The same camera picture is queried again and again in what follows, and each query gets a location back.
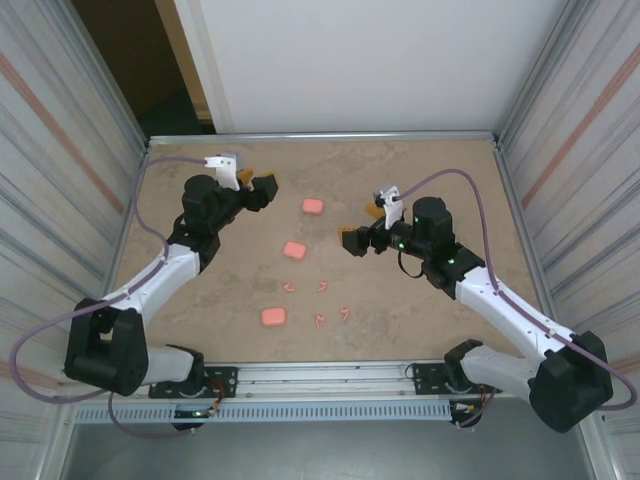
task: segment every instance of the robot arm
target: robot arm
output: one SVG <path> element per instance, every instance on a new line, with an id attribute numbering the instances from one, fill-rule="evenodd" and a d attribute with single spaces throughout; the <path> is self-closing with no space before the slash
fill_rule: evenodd
<path id="1" fill-rule="evenodd" d="M 166 257 L 164 252 L 158 255 L 101 301 L 123 293 L 124 299 L 73 319 L 65 360 L 67 377 L 121 395 L 161 381 L 183 383 L 185 392 L 196 393 L 202 388 L 202 354 L 174 345 L 147 346 L 145 328 L 179 288 L 209 265 L 220 248 L 220 230 L 243 209 L 257 212 L 266 207 L 278 191 L 273 174 L 251 181 L 252 171 L 236 173 L 233 156 L 205 160 L 207 166 L 216 169 L 216 178 L 196 175 L 185 183 L 184 212 L 174 222 Z M 158 264 L 162 266 L 157 273 L 129 294 Z M 76 310 L 99 302 L 84 299 Z"/>
<path id="2" fill-rule="evenodd" d="M 376 222 L 342 229 L 342 246 L 354 256 L 363 256 L 373 247 L 377 254 L 395 249 L 399 260 L 403 253 L 421 259 L 421 273 L 434 287 L 486 318 L 524 356 L 495 352 L 477 340 L 463 342 L 445 355 L 447 381 L 455 390 L 465 391 L 471 384 L 503 390 L 531 403 L 536 414 L 558 432 L 568 431 L 611 399 L 607 372 L 551 338 L 495 292 L 485 262 L 455 241 L 451 214 L 440 198 L 418 199 L 409 224 L 402 218 L 402 201 L 395 200 L 397 196 L 396 187 L 380 191 L 375 206 L 367 208 Z M 576 335 L 497 282 L 502 292 L 555 335 L 606 362 L 604 345 L 594 334 Z"/>

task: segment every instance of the marble-pattern surface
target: marble-pattern surface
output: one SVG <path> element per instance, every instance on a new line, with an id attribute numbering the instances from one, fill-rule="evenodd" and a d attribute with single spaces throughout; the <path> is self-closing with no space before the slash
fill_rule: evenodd
<path id="1" fill-rule="evenodd" d="M 482 193 L 498 275 L 535 302 L 533 287 L 502 184 L 486 141 L 323 142 L 249 145 L 156 146 L 151 158 L 202 158 L 239 152 L 256 173 L 275 171 L 280 191 L 260 213 L 242 212 L 221 233 L 222 247 L 208 269 L 183 287 L 156 315 L 148 341 L 194 348 L 211 362 L 339 361 L 438 358 L 468 338 L 517 353 L 482 317 L 435 290 L 425 279 L 405 276 L 395 252 L 354 258 L 338 241 L 338 227 L 365 225 L 364 205 L 384 184 L 401 191 L 447 167 L 468 171 Z M 169 234 L 181 213 L 187 178 L 206 171 L 198 165 L 161 164 L 144 180 L 139 205 L 154 227 Z M 441 196 L 453 214 L 459 241 L 484 257 L 478 210 L 465 180 L 447 176 L 421 192 Z M 412 200 L 405 201 L 410 208 Z M 325 201 L 320 216 L 304 215 L 307 197 Z M 302 261 L 285 258 L 285 242 L 308 246 Z M 119 272 L 124 283 L 159 251 L 156 239 L 133 222 Z M 406 259 L 409 271 L 419 267 Z M 326 280 L 326 291 L 317 292 Z M 283 284 L 291 282 L 295 293 Z M 266 328 L 264 308 L 282 306 L 287 323 Z M 340 309 L 351 315 L 341 322 Z M 315 317 L 326 322 L 316 328 Z"/>

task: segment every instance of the pink foam cube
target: pink foam cube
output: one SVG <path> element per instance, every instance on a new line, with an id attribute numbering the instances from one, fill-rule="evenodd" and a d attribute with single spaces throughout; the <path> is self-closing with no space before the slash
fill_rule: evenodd
<path id="1" fill-rule="evenodd" d="M 262 324 L 265 327 L 278 327 L 287 321 L 287 312 L 282 307 L 265 308 L 262 311 Z"/>
<path id="2" fill-rule="evenodd" d="M 302 211 L 313 215 L 320 215 L 324 210 L 324 202 L 315 198 L 307 198 L 302 202 Z"/>
<path id="3" fill-rule="evenodd" d="M 284 254 L 287 257 L 302 260 L 307 253 L 307 247 L 301 243 L 287 242 L 284 246 Z"/>

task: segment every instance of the white bracket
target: white bracket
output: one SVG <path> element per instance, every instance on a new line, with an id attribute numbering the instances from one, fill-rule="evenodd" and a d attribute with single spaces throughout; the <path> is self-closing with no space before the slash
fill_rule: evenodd
<path id="1" fill-rule="evenodd" d="M 236 178 L 238 158 L 234 153 L 224 153 L 213 157 L 204 157 L 207 168 L 216 169 L 216 180 L 224 188 L 240 190 L 240 182 Z"/>
<path id="2" fill-rule="evenodd" d="M 394 197 L 400 195 L 398 187 L 387 187 L 380 189 L 376 192 L 376 196 L 379 195 L 384 200 L 384 228 L 385 230 L 391 230 L 391 226 L 398 220 L 402 219 L 403 204 L 402 200 L 394 200 Z"/>

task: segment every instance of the aluminum frame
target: aluminum frame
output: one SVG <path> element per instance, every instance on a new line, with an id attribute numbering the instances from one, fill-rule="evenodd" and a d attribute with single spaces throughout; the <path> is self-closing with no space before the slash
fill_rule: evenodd
<path id="1" fill-rule="evenodd" d="M 416 132 L 326 132 L 326 133 L 243 133 L 229 135 L 153 136 L 156 145 L 202 143 L 275 143 L 275 142 L 407 142 L 426 140 L 493 140 L 488 130 L 416 131 Z"/>

